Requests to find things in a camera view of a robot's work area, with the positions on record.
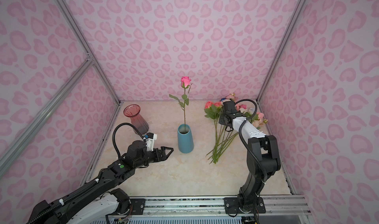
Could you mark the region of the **teal ceramic vase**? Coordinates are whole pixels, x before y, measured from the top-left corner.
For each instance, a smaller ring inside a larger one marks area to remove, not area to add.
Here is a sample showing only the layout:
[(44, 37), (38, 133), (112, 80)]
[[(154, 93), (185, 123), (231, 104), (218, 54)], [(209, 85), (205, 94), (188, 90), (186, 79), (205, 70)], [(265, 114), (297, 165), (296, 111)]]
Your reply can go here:
[(177, 130), (178, 148), (184, 154), (189, 154), (193, 151), (194, 143), (191, 127), (187, 124), (182, 124)]

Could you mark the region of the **magenta artificial rose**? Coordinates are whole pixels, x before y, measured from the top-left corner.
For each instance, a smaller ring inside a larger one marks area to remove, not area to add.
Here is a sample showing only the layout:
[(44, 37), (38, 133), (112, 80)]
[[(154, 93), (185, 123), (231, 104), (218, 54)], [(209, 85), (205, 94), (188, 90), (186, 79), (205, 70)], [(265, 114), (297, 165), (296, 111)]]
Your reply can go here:
[(189, 93), (190, 93), (190, 89), (192, 86), (191, 78), (188, 76), (181, 77), (180, 86), (183, 89), (183, 94), (181, 95), (181, 99), (179, 99), (178, 97), (176, 97), (172, 94), (169, 94), (169, 97), (178, 102), (178, 104), (180, 105), (180, 107), (184, 113), (184, 128), (183, 128), (181, 133), (186, 134), (189, 132), (189, 129), (187, 126), (187, 120), (186, 120), (186, 106), (188, 106), (190, 103)]

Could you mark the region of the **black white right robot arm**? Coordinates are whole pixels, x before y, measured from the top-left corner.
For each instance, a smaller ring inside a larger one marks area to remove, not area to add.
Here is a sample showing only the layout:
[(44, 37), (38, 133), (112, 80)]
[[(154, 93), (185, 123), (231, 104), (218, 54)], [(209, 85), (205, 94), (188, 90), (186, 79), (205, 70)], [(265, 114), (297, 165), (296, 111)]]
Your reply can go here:
[[(255, 106), (252, 114), (246, 116), (236, 106), (241, 102), (251, 102)], [(247, 150), (246, 163), (249, 174), (245, 184), (237, 195), (237, 210), (242, 213), (258, 214), (264, 208), (260, 197), (267, 180), (281, 169), (281, 161), (277, 139), (273, 135), (266, 135), (253, 124), (257, 116), (258, 105), (250, 99), (240, 101), (224, 101), (219, 123), (236, 131), (242, 144)]]

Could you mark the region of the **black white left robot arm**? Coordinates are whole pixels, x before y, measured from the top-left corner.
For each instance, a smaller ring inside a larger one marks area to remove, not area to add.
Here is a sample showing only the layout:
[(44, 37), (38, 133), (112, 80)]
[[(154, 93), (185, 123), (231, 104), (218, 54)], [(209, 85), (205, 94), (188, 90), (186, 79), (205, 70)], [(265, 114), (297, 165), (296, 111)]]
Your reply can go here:
[(134, 141), (119, 159), (100, 170), (97, 177), (72, 193), (51, 203), (45, 200), (37, 204), (28, 220), (29, 224), (66, 224), (79, 211), (100, 195), (117, 187), (135, 174), (141, 167), (167, 160), (174, 149), (170, 147), (147, 150), (146, 142)]

